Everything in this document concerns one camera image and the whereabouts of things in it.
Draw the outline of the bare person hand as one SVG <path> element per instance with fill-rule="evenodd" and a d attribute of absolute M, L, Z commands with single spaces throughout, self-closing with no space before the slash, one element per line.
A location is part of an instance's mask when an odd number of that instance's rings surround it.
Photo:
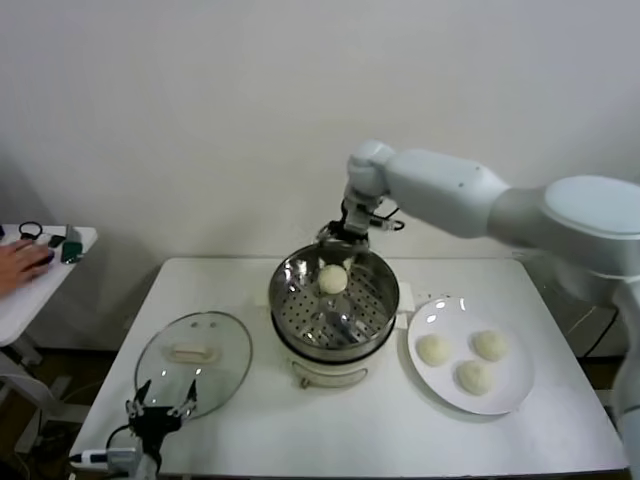
<path fill-rule="evenodd" d="M 50 250 L 29 240 L 19 240 L 1 247 L 0 294 L 4 298 L 44 275 L 49 266 Z"/>

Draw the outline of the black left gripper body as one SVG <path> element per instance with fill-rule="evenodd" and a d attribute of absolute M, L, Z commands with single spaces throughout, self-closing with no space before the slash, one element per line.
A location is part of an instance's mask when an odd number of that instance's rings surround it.
<path fill-rule="evenodd" d="M 129 415 L 129 426 L 138 437 L 164 437 L 179 430 L 182 423 L 173 407 L 144 407 Z"/>

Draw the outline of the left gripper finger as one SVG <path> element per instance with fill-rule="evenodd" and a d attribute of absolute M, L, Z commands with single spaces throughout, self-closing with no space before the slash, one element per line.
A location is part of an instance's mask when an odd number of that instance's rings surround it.
<path fill-rule="evenodd" d="M 144 414 L 145 398 L 151 386 L 151 380 L 147 380 L 141 387 L 136 388 L 132 400 L 125 402 L 125 409 L 129 418 L 137 418 Z"/>
<path fill-rule="evenodd" d="M 189 386 L 184 401 L 177 406 L 171 407 L 167 413 L 168 416 L 176 418 L 187 418 L 197 407 L 198 392 L 196 380 L 193 380 Z"/>

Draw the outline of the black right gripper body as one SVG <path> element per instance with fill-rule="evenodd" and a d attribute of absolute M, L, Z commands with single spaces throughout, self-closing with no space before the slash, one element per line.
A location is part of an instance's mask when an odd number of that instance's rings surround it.
<path fill-rule="evenodd" d="M 329 237 L 350 245 L 368 246 L 373 203 L 344 199 L 340 208 L 341 217 L 327 224 Z"/>

